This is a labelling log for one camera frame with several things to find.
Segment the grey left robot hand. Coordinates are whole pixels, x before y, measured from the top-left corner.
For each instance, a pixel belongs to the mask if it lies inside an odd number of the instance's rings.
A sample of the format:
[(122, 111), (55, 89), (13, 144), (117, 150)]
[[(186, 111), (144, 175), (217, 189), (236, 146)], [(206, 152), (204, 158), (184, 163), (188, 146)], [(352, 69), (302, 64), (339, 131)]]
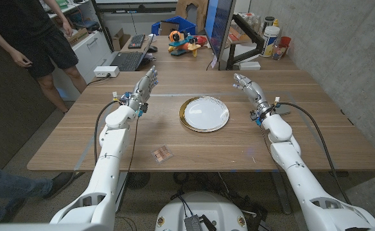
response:
[(145, 104), (152, 89), (158, 84), (157, 80), (158, 70), (153, 65), (151, 69), (136, 83), (127, 106), (135, 111), (138, 111), (143, 104)]

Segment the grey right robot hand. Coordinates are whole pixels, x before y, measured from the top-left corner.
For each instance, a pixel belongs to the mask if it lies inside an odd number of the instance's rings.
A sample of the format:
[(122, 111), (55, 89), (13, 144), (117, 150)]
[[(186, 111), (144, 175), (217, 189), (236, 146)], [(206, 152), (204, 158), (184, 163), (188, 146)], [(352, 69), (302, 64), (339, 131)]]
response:
[(235, 73), (234, 79), (238, 82), (238, 84), (234, 86), (241, 89), (248, 96), (249, 101), (256, 108), (257, 116), (260, 119), (265, 119), (266, 115), (272, 111), (273, 107), (268, 104), (261, 87), (242, 74)]

